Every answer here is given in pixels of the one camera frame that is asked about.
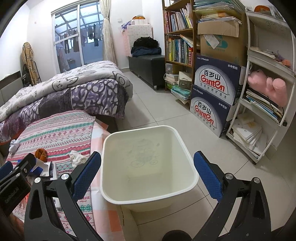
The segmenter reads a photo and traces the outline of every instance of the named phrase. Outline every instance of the orange scrunchie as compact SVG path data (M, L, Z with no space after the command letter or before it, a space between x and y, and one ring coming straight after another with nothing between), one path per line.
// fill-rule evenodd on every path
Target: orange scrunchie
M35 157L43 162L47 162L47 151L43 148L39 148L35 152Z

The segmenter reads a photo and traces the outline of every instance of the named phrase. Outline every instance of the teal logo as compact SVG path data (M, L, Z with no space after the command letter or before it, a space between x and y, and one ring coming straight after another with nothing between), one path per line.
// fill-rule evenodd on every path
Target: teal logo
M219 44L217 45L217 47L219 48L223 48L223 49L226 49L228 47L228 43L223 40L223 37L222 35L214 35L216 37L216 39L219 41Z

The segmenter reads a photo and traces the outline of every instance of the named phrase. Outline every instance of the patterned tablecloth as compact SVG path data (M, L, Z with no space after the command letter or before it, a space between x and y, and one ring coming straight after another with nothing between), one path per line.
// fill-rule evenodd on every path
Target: patterned tablecloth
M29 152L34 154L38 148L44 148L48 153L48 161L56 163L57 176L60 177L63 173L73 171L69 157L71 150L87 157L94 151L102 154L104 139L109 135L106 128L104 123L96 123L95 117L84 111L55 114L29 125L19 137L20 147L14 155L8 156L7 161L16 166ZM124 241L116 207L101 195L99 177L100 170L84 198L77 203L104 241ZM26 204L27 199L24 199L13 211L21 220L25 217ZM75 235L62 210L58 210L58 215L66 232Z

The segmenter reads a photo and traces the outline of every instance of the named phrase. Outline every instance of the blue ganten box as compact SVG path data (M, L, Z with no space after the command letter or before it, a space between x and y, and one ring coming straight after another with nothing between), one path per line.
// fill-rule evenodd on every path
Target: blue ganten box
M193 85L190 111L218 137L227 132L236 108Z
M194 84L233 105L242 92L246 67L196 55Z

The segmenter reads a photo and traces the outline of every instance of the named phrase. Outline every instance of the black bag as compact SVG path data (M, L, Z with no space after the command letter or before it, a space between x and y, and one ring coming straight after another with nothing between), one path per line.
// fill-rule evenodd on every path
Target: black bag
M26 64L24 64L22 68L22 85L27 87L31 84L31 76L29 73L29 69Z
M141 37L134 42L133 46L134 47L157 48L158 41L151 38L151 37Z

